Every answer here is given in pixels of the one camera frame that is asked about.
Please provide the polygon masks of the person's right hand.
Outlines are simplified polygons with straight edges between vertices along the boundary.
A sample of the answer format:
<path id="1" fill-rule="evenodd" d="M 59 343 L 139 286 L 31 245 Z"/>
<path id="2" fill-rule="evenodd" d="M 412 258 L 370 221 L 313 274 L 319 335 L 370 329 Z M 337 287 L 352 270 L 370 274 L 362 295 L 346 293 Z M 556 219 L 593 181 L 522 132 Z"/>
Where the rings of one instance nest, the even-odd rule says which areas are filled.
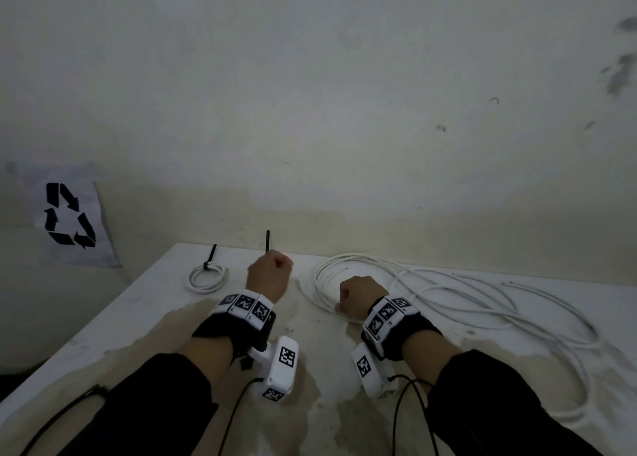
<path id="1" fill-rule="evenodd" d="M 387 296 L 388 291 L 370 276 L 353 276 L 349 282 L 349 317 L 350 320 L 363 322 L 379 299 Z"/>

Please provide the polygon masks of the paper sign with arrows symbol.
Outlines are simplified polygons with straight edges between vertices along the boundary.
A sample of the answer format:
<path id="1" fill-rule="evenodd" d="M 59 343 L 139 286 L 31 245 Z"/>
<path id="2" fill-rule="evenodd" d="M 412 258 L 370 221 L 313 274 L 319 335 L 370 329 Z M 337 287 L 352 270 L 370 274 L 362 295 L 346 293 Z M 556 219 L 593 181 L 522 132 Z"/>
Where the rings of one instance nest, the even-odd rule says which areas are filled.
<path id="1" fill-rule="evenodd" d="M 94 181 L 49 173 L 26 185 L 33 224 L 44 232 L 52 262 L 117 268 Z"/>

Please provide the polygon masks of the white marker wristband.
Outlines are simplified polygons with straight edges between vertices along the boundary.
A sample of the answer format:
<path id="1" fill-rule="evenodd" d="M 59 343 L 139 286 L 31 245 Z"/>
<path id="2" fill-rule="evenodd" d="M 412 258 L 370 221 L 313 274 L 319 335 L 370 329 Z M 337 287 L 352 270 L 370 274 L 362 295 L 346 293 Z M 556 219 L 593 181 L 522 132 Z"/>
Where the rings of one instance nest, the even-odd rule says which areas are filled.
<path id="1" fill-rule="evenodd" d="M 361 338 L 379 360 L 402 360 L 402 344 L 408 337 L 407 327 L 399 325 L 407 318 L 421 315 L 420 311 L 401 295 L 387 295 L 378 299 L 362 325 Z"/>
<path id="2" fill-rule="evenodd" d="M 274 303 L 265 295 L 242 289 L 223 297 L 209 315 L 230 315 L 262 331 L 271 328 L 276 319 L 273 308 Z"/>

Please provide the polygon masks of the person's left hand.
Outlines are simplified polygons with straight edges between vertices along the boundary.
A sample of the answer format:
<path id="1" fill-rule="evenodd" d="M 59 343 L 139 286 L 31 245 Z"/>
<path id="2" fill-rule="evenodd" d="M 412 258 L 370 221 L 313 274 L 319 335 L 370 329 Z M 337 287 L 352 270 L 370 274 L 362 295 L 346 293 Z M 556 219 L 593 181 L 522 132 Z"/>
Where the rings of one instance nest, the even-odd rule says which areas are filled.
<path id="1" fill-rule="evenodd" d="M 277 275 L 267 267 L 267 253 L 259 257 L 249 268 L 245 288 L 265 295 L 276 304 L 288 288 L 291 275 Z"/>

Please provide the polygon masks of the person's right forearm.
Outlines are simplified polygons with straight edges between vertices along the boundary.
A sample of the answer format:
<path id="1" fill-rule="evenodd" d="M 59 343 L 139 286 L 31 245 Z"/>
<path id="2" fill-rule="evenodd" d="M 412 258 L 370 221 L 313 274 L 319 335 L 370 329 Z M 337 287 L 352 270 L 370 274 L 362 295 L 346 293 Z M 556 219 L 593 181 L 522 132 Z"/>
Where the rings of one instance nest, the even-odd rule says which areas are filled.
<path id="1" fill-rule="evenodd" d="M 407 337 L 402 357 L 426 382 L 428 427 L 455 456 L 602 456 L 494 357 L 461 351 L 435 331 Z"/>

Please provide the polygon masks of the person's left forearm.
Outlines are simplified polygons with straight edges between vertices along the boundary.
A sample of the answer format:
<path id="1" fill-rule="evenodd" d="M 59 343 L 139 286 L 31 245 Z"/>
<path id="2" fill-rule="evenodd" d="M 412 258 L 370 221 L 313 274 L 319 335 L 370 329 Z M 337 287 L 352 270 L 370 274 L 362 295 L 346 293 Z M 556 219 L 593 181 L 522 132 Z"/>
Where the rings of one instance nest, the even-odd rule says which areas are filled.
<path id="1" fill-rule="evenodd" d="M 112 388 L 58 456 L 191 456 L 219 405 L 212 389 L 233 361 L 229 337 L 191 338 Z"/>

